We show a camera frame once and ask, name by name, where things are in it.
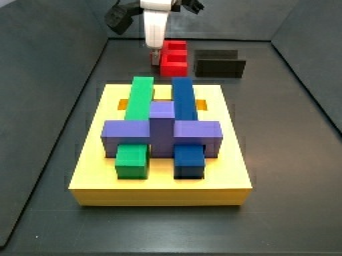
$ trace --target gray wall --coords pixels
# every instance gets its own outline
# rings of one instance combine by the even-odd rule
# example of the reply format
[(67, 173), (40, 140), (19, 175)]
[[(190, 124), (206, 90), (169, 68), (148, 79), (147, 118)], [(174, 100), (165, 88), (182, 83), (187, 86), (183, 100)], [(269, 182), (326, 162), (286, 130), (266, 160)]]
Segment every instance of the gray wall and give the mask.
[(0, 0), (0, 8), (14, 2), (15, 0)]
[[(108, 37), (118, 35), (107, 28), (103, 16), (116, 0), (86, 0), (107, 30)], [(197, 16), (182, 8), (171, 13), (167, 37), (241, 40), (271, 40), (298, 0), (201, 0), (206, 9)], [(143, 16), (120, 37), (143, 37)]]
[(301, 0), (273, 44), (342, 131), (342, 1)]
[(83, 0), (18, 0), (0, 9), (0, 246), (106, 42)]

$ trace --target black block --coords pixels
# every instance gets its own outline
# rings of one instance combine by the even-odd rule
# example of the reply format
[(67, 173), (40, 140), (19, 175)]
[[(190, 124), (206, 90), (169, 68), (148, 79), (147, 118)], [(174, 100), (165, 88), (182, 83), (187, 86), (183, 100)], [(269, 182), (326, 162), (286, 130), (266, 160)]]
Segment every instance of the black block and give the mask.
[(197, 77), (242, 78), (246, 60), (238, 59), (238, 50), (197, 50)]

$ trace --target gray table surface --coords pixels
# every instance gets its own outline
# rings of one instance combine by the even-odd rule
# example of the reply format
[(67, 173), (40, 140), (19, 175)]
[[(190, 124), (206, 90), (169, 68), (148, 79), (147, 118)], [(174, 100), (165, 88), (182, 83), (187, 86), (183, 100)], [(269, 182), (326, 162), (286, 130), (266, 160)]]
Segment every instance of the gray table surface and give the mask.
[(271, 44), (189, 41), (189, 48), (191, 65), (195, 49), (238, 49), (247, 59), (242, 79), (194, 78), (222, 85), (254, 185), (245, 205), (78, 205), (67, 187), (104, 84), (155, 75), (143, 41), (112, 40), (0, 252), (342, 252), (342, 140), (314, 100)]

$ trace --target dark blue block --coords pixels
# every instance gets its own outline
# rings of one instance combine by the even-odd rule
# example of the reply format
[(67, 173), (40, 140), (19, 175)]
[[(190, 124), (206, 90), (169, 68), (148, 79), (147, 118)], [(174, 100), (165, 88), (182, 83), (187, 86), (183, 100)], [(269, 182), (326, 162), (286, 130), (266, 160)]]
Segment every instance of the dark blue block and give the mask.
[(206, 159), (203, 146), (175, 145), (174, 178), (202, 179), (205, 177)]
[(195, 93), (191, 78), (173, 78), (173, 99), (175, 102), (175, 119), (198, 120)]

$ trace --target stacked blocks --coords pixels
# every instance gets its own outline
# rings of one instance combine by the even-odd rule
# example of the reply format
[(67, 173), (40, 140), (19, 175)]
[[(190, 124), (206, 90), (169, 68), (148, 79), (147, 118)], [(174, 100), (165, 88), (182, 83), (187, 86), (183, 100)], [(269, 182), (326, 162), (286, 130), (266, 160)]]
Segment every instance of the stacked blocks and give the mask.
[(134, 79), (126, 120), (106, 121), (106, 157), (116, 157), (119, 179), (146, 179), (148, 157), (174, 157), (174, 178), (202, 179), (206, 157), (217, 158), (223, 140), (217, 121), (198, 121), (190, 78), (173, 79), (173, 100), (152, 101), (152, 78)]

